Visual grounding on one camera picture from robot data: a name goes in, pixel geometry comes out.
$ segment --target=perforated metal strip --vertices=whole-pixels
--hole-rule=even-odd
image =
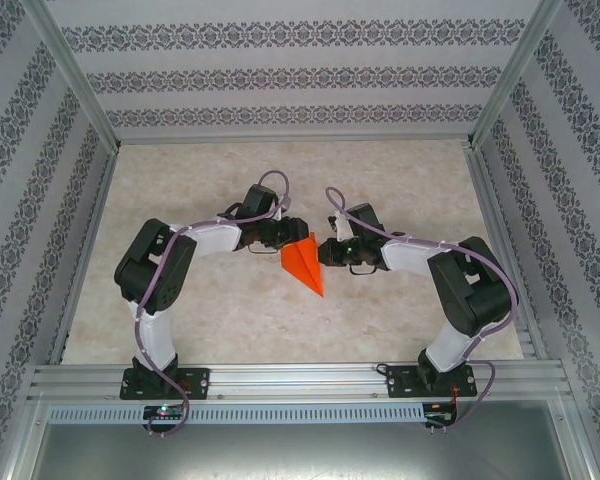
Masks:
[[[142,405],[54,406],[52,425],[126,425],[142,422]],[[196,405],[190,424],[309,424],[423,422],[421,403],[354,405]],[[159,423],[177,423],[159,421]]]

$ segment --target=wire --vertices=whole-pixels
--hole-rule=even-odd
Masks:
[[[455,383],[451,385],[451,405],[453,405],[451,415],[458,413],[458,387],[456,387]]]
[[[251,250],[251,245],[247,245],[247,250],[249,250],[249,253],[253,253],[254,255],[275,255],[276,253],[278,253],[277,250],[265,250],[262,252],[256,252],[255,250]]]
[[[389,365],[386,363],[379,363],[376,365],[376,372],[378,372],[383,377],[387,376],[387,370],[389,369]]]
[[[340,197],[340,204],[338,204],[338,202],[331,196],[331,192],[337,194]],[[484,390],[482,391],[482,393],[480,394],[478,399],[475,401],[475,403],[472,405],[472,407],[469,409],[469,411],[466,414],[464,414],[460,418],[460,420],[458,420],[453,425],[447,427],[447,429],[446,429],[446,430],[453,430],[457,425],[461,424],[467,417],[470,417],[471,415],[473,415],[475,413],[475,411],[478,408],[478,406],[480,405],[480,403],[482,403],[482,400],[484,399],[484,397],[486,397],[487,394],[489,393],[489,390],[491,389],[491,386],[493,385],[493,382],[496,378],[496,367],[493,363],[491,363],[488,360],[471,360],[471,361],[469,361],[468,357],[471,354],[471,352],[473,352],[475,350],[475,348],[480,344],[481,341],[483,341],[489,335],[493,335],[494,333],[497,333],[500,330],[506,328],[516,317],[516,313],[518,311],[518,300],[517,300],[518,296],[516,294],[516,290],[515,290],[515,287],[513,286],[513,283],[511,283],[511,280],[509,280],[509,277],[507,277],[507,275],[502,271],[502,269],[500,267],[498,267],[495,263],[493,263],[488,258],[484,257],[483,255],[480,255],[479,253],[474,252],[473,250],[469,250],[468,248],[461,247],[460,245],[455,245],[453,243],[447,243],[444,241],[443,242],[434,242],[431,240],[422,240],[422,239],[413,238],[413,237],[404,238],[402,236],[392,235],[391,233],[385,232],[384,230],[380,230],[379,228],[376,228],[373,225],[369,225],[368,223],[357,219],[356,217],[351,215],[349,212],[347,212],[345,210],[344,195],[337,188],[327,187],[325,189],[324,193],[327,196],[327,199],[329,200],[329,202],[331,202],[331,204],[334,207],[336,207],[336,210],[338,212],[340,212],[342,215],[344,215],[349,221],[357,223],[358,225],[366,228],[367,230],[371,230],[372,232],[377,233],[378,235],[382,235],[383,237],[389,238],[391,240],[397,240],[399,242],[404,242],[404,243],[413,244],[413,245],[419,245],[419,246],[428,247],[428,248],[436,248],[436,247],[448,248],[450,250],[455,250],[456,252],[460,252],[464,255],[468,255],[471,258],[478,260],[479,262],[481,262],[482,264],[484,264],[485,266],[490,268],[498,277],[500,277],[500,280],[502,280],[502,283],[504,283],[505,287],[507,288],[507,292],[509,292],[509,297],[511,298],[511,310],[509,311],[509,315],[507,315],[507,318],[505,318],[502,322],[500,322],[495,327],[492,327],[489,330],[486,330],[485,332],[480,332],[477,335],[476,339],[465,350],[464,355],[462,356],[462,360],[466,361],[469,364],[488,365],[491,368],[491,377],[489,378],[489,381],[487,382],[487,385],[485,386]]]
[[[162,256],[160,257],[160,263],[158,264],[158,268],[156,268],[156,271],[153,274],[151,281],[149,282],[149,286],[147,287],[147,290],[144,292],[144,295],[143,295],[142,299],[140,300],[140,303],[138,304],[138,308],[136,310],[136,321],[135,321],[135,328],[134,328],[136,344],[138,345],[138,349],[140,350],[140,353],[142,354],[143,358],[145,359],[145,361],[147,362],[149,367],[151,367],[151,369],[156,374],[158,374],[158,376],[160,378],[162,378],[165,382],[167,382],[169,385],[171,385],[171,387],[173,387],[182,396],[183,407],[184,407],[184,412],[182,414],[182,418],[180,419],[180,422],[178,424],[176,424],[172,429],[170,429],[166,432],[161,432],[158,434],[157,432],[154,432],[153,430],[151,430],[151,423],[153,422],[153,420],[155,420],[156,417],[150,418],[149,422],[147,423],[147,430],[149,431],[149,435],[151,435],[151,436],[153,436],[154,434],[158,434],[158,435],[160,435],[160,437],[164,438],[166,436],[173,435],[178,430],[180,430],[184,426],[184,424],[187,422],[187,420],[189,419],[189,412],[191,409],[191,405],[189,404],[189,397],[187,396],[187,393],[182,389],[182,387],[180,387],[180,385],[178,385],[174,380],[169,378],[169,376],[166,375],[154,363],[154,361],[151,359],[151,357],[147,353],[147,349],[145,348],[145,346],[142,342],[141,335],[140,335],[140,323],[142,321],[142,314],[144,313],[144,307],[146,306],[147,302],[151,298],[153,291],[156,289],[156,285],[158,284],[158,281],[160,280],[160,274],[164,270],[164,267],[169,258],[169,254],[171,253],[171,250],[173,249],[173,246],[175,245],[176,240],[178,239],[178,237],[180,235],[184,234],[185,232],[188,232],[189,230],[193,230],[194,228],[198,228],[198,227],[207,227],[207,226],[213,226],[213,225],[241,225],[241,224],[245,224],[245,223],[257,222],[259,220],[263,220],[265,218],[270,218],[270,217],[274,216],[277,213],[277,211],[280,208],[282,208],[283,205],[288,204],[290,185],[289,185],[289,177],[287,177],[284,172],[282,172],[280,170],[269,170],[268,172],[265,172],[262,175],[262,177],[260,177],[260,180],[258,180],[258,185],[262,185],[262,182],[270,175],[281,176],[282,179],[284,180],[284,186],[285,186],[284,194],[282,195],[282,198],[277,203],[275,208],[273,208],[272,210],[270,210],[267,213],[264,213],[262,215],[258,215],[256,217],[252,217],[252,218],[244,218],[244,219],[240,219],[240,220],[226,220],[226,219],[218,218],[216,220],[207,220],[204,222],[192,223],[191,225],[186,225],[186,226],[178,229],[171,236],[171,238],[169,239],[169,242],[167,243],[167,246],[165,247],[164,251],[162,252]]]

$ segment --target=floral pattern stripe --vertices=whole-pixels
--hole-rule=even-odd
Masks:
[[[26,307],[22,312],[18,333],[16,334],[14,343],[10,349],[9,359],[4,366],[4,373],[0,378],[0,448],[7,434],[9,419],[13,414],[19,390],[22,386],[23,375],[33,353],[38,330],[45,315],[49,294],[53,288],[62,255],[67,246],[67,241],[69,240],[71,227],[75,219],[78,205],[80,204],[80,199],[91,166],[94,163],[94,156],[98,145],[98,135],[91,126],[87,131],[80,153],[76,159],[71,179],[68,182],[67,190],[58,211],[58,216],[49,236],[47,249],[38,266],[35,283],[31,289],[31,294],[27,299]],[[102,169],[97,192],[90,205],[89,219],[86,223],[82,240],[80,241],[80,245],[82,246],[87,240],[87,232],[89,230],[88,225],[91,222],[95,210],[96,199],[98,198],[105,172],[106,165]],[[79,258],[78,255],[75,260],[76,263],[79,261]]]
[[[535,59],[600,184],[600,117],[553,35],[545,35],[535,52]]]
[[[92,73],[97,94],[309,88],[491,88],[499,67],[342,67]]]
[[[573,244],[574,253],[580,260],[584,277],[594,294],[600,309],[600,248],[598,239],[587,223],[587,216],[580,200],[571,186],[567,169],[562,165],[558,152],[547,131],[538,108],[524,82],[520,81],[511,93],[511,101],[525,128],[525,133],[538,165],[544,174],[556,207],[560,211],[565,230]]]
[[[0,185],[55,67],[51,53],[40,42],[0,118]]]
[[[586,395],[591,419],[596,425],[600,438],[600,368],[595,362],[593,346],[582,333],[581,320],[573,306],[569,288],[555,258],[553,245],[547,236],[547,229],[540,217],[531,188],[502,118],[498,118],[494,124],[491,135],[499,153],[499,158],[495,160],[502,162],[509,185],[515,195],[549,300],[554,307],[556,321],[563,332],[564,344],[576,367],[576,374],[582,383],[582,391]],[[493,182],[491,168],[489,167],[489,174]],[[503,205],[500,205],[500,208],[506,211]]]
[[[522,19],[324,20],[64,27],[76,53],[363,45],[514,45]]]
[[[22,199],[13,214],[9,233],[0,247],[0,318],[79,109],[78,100],[69,89],[38,154]]]
[[[296,123],[474,122],[482,105],[311,105],[110,110],[111,124],[123,127],[202,125],[283,125]]]

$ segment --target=gray panel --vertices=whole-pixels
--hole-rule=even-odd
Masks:
[[[462,429],[421,425],[187,426],[167,441],[139,426],[47,427],[33,476],[115,479],[564,479],[546,405],[485,404]]]

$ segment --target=aluminum rail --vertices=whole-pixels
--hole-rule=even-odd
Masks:
[[[556,400],[571,398],[571,387],[559,360],[495,361],[496,380],[486,401]],[[200,365],[211,369],[208,399],[194,403],[348,403],[442,402],[448,398],[391,399],[385,378],[375,363]],[[390,365],[415,365],[396,362]],[[30,404],[144,405],[160,401],[120,400],[120,383],[126,365],[38,366],[28,392]],[[490,369],[473,367],[478,390],[484,388]],[[472,401],[461,398],[460,401]]]

